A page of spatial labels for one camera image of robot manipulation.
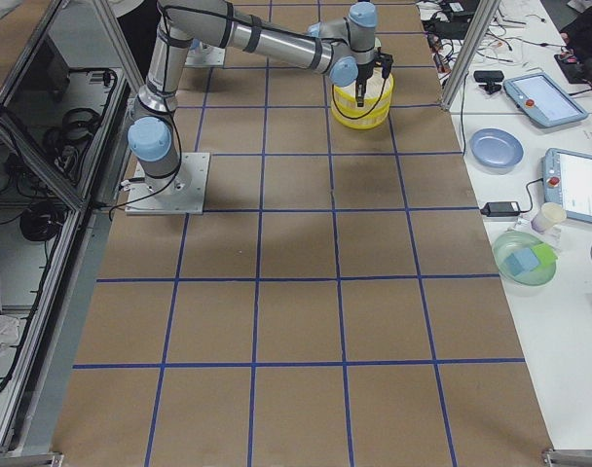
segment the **grid of blue tape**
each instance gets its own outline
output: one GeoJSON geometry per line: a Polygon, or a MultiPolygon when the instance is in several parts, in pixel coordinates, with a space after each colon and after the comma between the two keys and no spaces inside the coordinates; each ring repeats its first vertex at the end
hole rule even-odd
{"type": "MultiPolygon", "coordinates": [[[[334,6],[349,6],[351,3],[346,4],[334,4],[334,6]]],[[[303,5],[312,5],[317,6],[318,9],[318,16],[320,13],[321,5],[319,0],[313,3],[281,3],[281,6],[303,6],[303,5]]],[[[388,3],[386,5],[414,5],[413,2],[396,2],[396,3],[388,3]]],[[[269,6],[270,10],[270,19],[272,19],[272,0],[270,1],[270,5],[268,4],[255,4],[250,3],[245,6],[269,6]]],[[[421,34],[417,32],[383,32],[381,34],[421,34]]],[[[397,66],[406,67],[406,68],[431,68],[431,66],[424,66],[424,65],[400,65],[397,66]]],[[[263,147],[262,147],[262,168],[261,168],[261,180],[260,180],[260,197],[259,197],[259,209],[225,209],[225,210],[207,210],[206,212],[258,212],[258,235],[257,235],[257,258],[256,258],[256,267],[255,267],[255,277],[254,278],[241,278],[241,277],[233,277],[233,278],[214,278],[214,277],[203,277],[203,278],[187,278],[181,277],[181,265],[182,265],[182,258],[185,249],[185,241],[188,229],[188,215],[186,215],[186,219],[184,221],[184,228],[181,236],[181,242],[179,245],[179,253],[177,258],[177,267],[174,277],[126,277],[126,278],[111,278],[111,279],[98,279],[98,282],[102,283],[117,283],[117,282],[172,282],[173,283],[173,290],[172,296],[170,300],[170,309],[168,314],[168,320],[166,325],[166,335],[165,335],[165,344],[163,348],[162,354],[162,361],[160,363],[132,363],[132,364],[78,364],[74,366],[76,370],[94,370],[94,369],[159,369],[159,377],[158,377],[158,386],[156,390],[156,396],[154,401],[154,408],[153,414],[151,419],[151,426],[149,431],[149,439],[147,443],[147,450],[145,454],[145,467],[149,467],[151,464],[151,454],[153,448],[153,441],[155,437],[155,430],[156,424],[158,419],[158,413],[160,411],[160,401],[162,395],[162,388],[164,382],[164,376],[166,369],[176,369],[176,368],[249,368],[251,371],[251,379],[250,379],[250,397],[249,397],[249,422],[248,422],[248,454],[247,454],[247,466],[252,467],[253,465],[253,446],[254,446],[254,423],[255,423],[255,389],[256,389],[256,370],[258,368],[290,368],[290,367],[341,367],[343,369],[343,383],[344,383],[344,401],[345,401],[345,411],[346,411],[346,435],[347,435],[347,444],[348,444],[348,453],[349,453],[349,462],[350,466],[354,467],[354,452],[352,446],[352,424],[351,424],[351,404],[350,404],[350,391],[349,391],[349,367],[359,367],[359,366],[407,366],[407,365],[431,365],[435,378],[436,384],[438,389],[439,395],[439,403],[441,406],[441,412],[443,414],[443,422],[445,425],[445,432],[447,436],[448,448],[450,452],[450,460],[453,467],[458,466],[458,461],[456,458],[456,451],[454,447],[454,439],[452,428],[450,426],[450,421],[447,413],[446,402],[445,402],[445,392],[443,388],[443,383],[441,381],[441,375],[439,372],[439,367],[442,365],[459,365],[459,364],[507,364],[507,363],[523,363],[525,360],[523,358],[476,358],[476,359],[439,359],[437,358],[436,354],[436,345],[434,342],[434,336],[432,333],[432,328],[430,325],[430,317],[428,312],[428,304],[426,300],[426,292],[424,289],[424,280],[426,279],[440,279],[440,278],[455,278],[455,279],[475,279],[475,278],[485,278],[485,277],[499,277],[497,274],[491,273],[476,273],[476,274],[422,274],[420,268],[420,260],[417,253],[417,247],[415,242],[415,236],[413,232],[412,222],[411,222],[411,213],[416,211],[425,211],[425,210],[475,210],[477,209],[476,206],[441,206],[441,207],[422,207],[422,208],[415,208],[410,207],[406,202],[406,189],[404,185],[404,180],[402,177],[402,156],[410,155],[436,155],[436,154],[450,154],[450,152],[414,152],[414,153],[399,153],[397,151],[396,141],[395,141],[395,133],[393,131],[393,124],[389,120],[388,125],[391,133],[391,140],[393,144],[393,152],[392,153],[377,153],[376,156],[381,155],[388,155],[395,157],[395,162],[397,165],[397,172],[399,177],[399,183],[401,188],[402,197],[405,201],[405,207],[403,208],[389,208],[389,209],[341,209],[337,208],[335,205],[335,199],[331,199],[331,208],[330,209],[265,209],[263,205],[263,193],[264,193],[264,169],[265,169],[265,157],[266,157],[266,132],[267,132],[267,119],[268,119],[268,109],[269,108],[291,108],[295,106],[269,106],[268,105],[268,83],[269,83],[269,72],[273,68],[278,67],[271,67],[268,63],[266,63],[265,67],[225,67],[227,69],[263,69],[266,70],[266,83],[265,83],[265,105],[264,106],[257,106],[258,108],[265,109],[264,112],[264,129],[263,129],[263,147]],[[406,274],[406,275],[389,275],[389,276],[343,276],[341,273],[341,265],[339,261],[339,242],[338,242],[338,228],[337,228],[337,214],[338,213],[350,213],[350,212],[387,212],[387,211],[397,211],[397,212],[404,212],[406,215],[408,228],[409,228],[409,235],[410,235],[410,242],[413,252],[413,257],[416,265],[416,274],[406,274]],[[261,271],[261,239],[262,239],[262,221],[264,213],[269,212],[329,212],[332,214],[333,219],[333,236],[334,236],[334,248],[335,248],[335,277],[308,277],[308,278],[262,278],[260,276],[261,271]],[[344,329],[344,311],[343,311],[343,303],[342,303],[342,282],[343,281],[351,281],[351,280],[386,280],[386,279],[417,279],[419,284],[419,290],[421,294],[422,306],[424,310],[424,318],[426,323],[426,330],[428,335],[429,347],[430,347],[430,359],[418,359],[418,360],[381,360],[381,361],[349,361],[347,359],[346,354],[346,333],[344,329]],[[253,319],[253,345],[252,345],[252,355],[251,361],[246,362],[221,362],[221,363],[169,363],[167,361],[167,354],[168,354],[168,345],[170,341],[170,332],[172,327],[172,319],[175,309],[175,303],[177,299],[177,290],[178,285],[180,282],[207,282],[207,281],[217,281],[217,282],[231,282],[231,281],[245,281],[245,282],[254,282],[255,283],[255,299],[254,299],[254,319],[253,319]],[[342,359],[341,361],[328,361],[328,362],[258,362],[257,361],[257,325],[258,325],[258,312],[259,312],[259,288],[262,282],[294,282],[294,281],[334,281],[337,283],[337,297],[339,303],[339,324],[340,324],[340,337],[341,337],[341,354],[342,359]]],[[[212,71],[209,71],[209,77],[206,83],[206,91],[209,90],[209,86],[211,83],[211,75],[212,71]]],[[[189,106],[189,108],[200,108],[201,109],[201,118],[199,123],[199,130],[197,133],[197,140],[195,143],[195,151],[199,150],[199,141],[200,135],[203,128],[203,121],[204,121],[204,111],[206,108],[237,108],[239,106],[208,106],[206,104],[207,100],[207,92],[205,93],[203,99],[203,105],[201,106],[189,106]]],[[[312,107],[312,108],[324,108],[325,115],[326,115],[326,134],[327,134],[327,146],[328,151],[327,153],[320,153],[320,154],[312,154],[312,156],[325,156],[328,157],[329,160],[329,167],[330,167],[330,182],[331,182],[331,189],[334,188],[334,176],[333,176],[333,158],[338,156],[370,156],[372,153],[361,154],[361,153],[349,153],[349,154],[333,154],[331,150],[331,141],[330,141],[330,118],[329,118],[329,101],[328,101],[328,91],[327,91],[327,84],[324,82],[324,106],[299,106],[302,107],[312,107]]],[[[392,106],[394,108],[415,108],[415,107],[432,107],[436,106],[436,104],[423,104],[423,105],[406,105],[406,106],[392,106]]],[[[245,106],[245,108],[255,108],[255,106],[245,106]]],[[[260,156],[259,154],[230,154],[229,156],[260,156]]],[[[273,157],[281,156],[281,154],[273,153],[273,157]]]]}

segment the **white table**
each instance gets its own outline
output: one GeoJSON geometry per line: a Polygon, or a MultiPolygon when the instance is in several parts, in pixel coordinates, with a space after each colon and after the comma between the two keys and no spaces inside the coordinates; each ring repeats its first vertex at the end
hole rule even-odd
{"type": "MultiPolygon", "coordinates": [[[[460,116],[453,121],[459,132],[460,116]]],[[[524,147],[523,160],[505,175],[488,173],[467,149],[467,170],[480,205],[517,200],[527,209],[525,185],[540,177],[540,160],[550,147],[592,154],[592,115],[549,130],[518,115],[465,115],[463,123],[467,144],[476,130],[496,127],[524,147]]],[[[540,184],[532,192],[536,211],[543,202],[540,184]]],[[[492,243],[511,226],[485,218],[492,243]]],[[[561,231],[562,251],[549,283],[528,287],[504,279],[503,285],[554,448],[592,449],[592,225],[567,220],[561,231]]]]}
{"type": "MultiPolygon", "coordinates": [[[[480,53],[486,57],[480,54],[476,54],[474,57],[469,67],[469,76],[466,79],[464,91],[463,89],[459,90],[450,112],[458,114],[461,111],[464,95],[462,111],[465,114],[501,115],[522,113],[504,90],[488,95],[484,90],[480,89],[479,84],[473,79],[475,70],[501,70],[505,79],[542,71],[549,75],[565,92],[578,92],[588,89],[588,85],[570,84],[560,70],[554,54],[561,51],[560,46],[564,47],[564,42],[560,37],[560,32],[539,1],[500,0],[500,2],[506,5],[508,11],[519,12],[518,14],[524,18],[526,26],[506,26],[506,28],[502,28],[497,26],[495,21],[493,22],[490,27],[491,33],[501,37],[506,42],[499,41],[496,37],[490,35],[485,37],[482,44],[486,49],[480,51],[480,53]],[[553,46],[541,47],[530,43],[547,43],[553,44],[553,46]]],[[[422,19],[430,18],[436,11],[436,6],[431,3],[418,3],[417,5],[420,8],[422,19]]],[[[462,42],[454,42],[457,52],[462,42]]],[[[575,100],[586,112],[592,114],[592,92],[580,94],[575,97],[575,100]]]]}

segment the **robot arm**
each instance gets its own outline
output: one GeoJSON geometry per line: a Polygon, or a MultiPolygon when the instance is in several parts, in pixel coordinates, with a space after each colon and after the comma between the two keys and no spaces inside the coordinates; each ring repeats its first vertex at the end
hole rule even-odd
{"type": "Polygon", "coordinates": [[[309,68],[327,75],[339,87],[355,82],[357,105],[363,103],[366,83],[375,66],[383,67],[384,78],[390,73],[391,55],[376,48],[376,7],[369,2],[352,5],[346,18],[314,24],[307,35],[245,15],[224,0],[159,2],[164,21],[158,28],[146,84],[139,90],[130,113],[134,123],[128,141],[142,165],[149,193],[136,201],[152,197],[151,201],[171,204],[166,199],[184,197],[184,188],[194,178],[174,148],[171,125],[177,107],[175,93],[193,39],[309,68]]]}
{"type": "Polygon", "coordinates": [[[140,106],[135,110],[140,112],[134,112],[135,120],[174,111],[174,96],[193,39],[309,68],[339,87],[356,81],[359,105],[374,67],[383,66],[385,76],[392,64],[391,56],[375,46],[376,7],[367,1],[352,5],[346,18],[311,26],[307,35],[241,13],[224,0],[160,0],[159,5],[164,21],[158,28],[146,85],[138,93],[140,106]]]}

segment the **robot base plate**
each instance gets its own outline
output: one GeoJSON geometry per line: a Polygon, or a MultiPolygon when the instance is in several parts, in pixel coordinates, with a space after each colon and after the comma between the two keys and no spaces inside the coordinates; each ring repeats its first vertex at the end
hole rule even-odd
{"type": "Polygon", "coordinates": [[[185,68],[206,68],[210,66],[223,66],[225,64],[225,50],[209,46],[205,53],[189,51],[186,57],[185,68]]]}
{"type": "MultiPolygon", "coordinates": [[[[209,169],[209,153],[183,153],[181,155],[181,169],[192,174],[192,183],[175,195],[151,195],[144,183],[131,185],[129,189],[129,203],[126,212],[129,215],[165,215],[165,214],[203,214],[205,200],[205,185],[209,169]]],[[[144,177],[144,170],[140,164],[136,166],[134,177],[144,177]]]]}

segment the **touchscreen tablet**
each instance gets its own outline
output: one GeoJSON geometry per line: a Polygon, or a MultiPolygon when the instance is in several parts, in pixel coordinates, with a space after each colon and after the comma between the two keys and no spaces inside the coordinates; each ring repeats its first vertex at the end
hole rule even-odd
{"type": "Polygon", "coordinates": [[[592,156],[551,148],[543,160],[545,199],[572,219],[592,222],[592,156]]]}
{"type": "Polygon", "coordinates": [[[588,113],[545,73],[504,80],[503,86],[517,107],[540,126],[577,122],[588,113]]]}

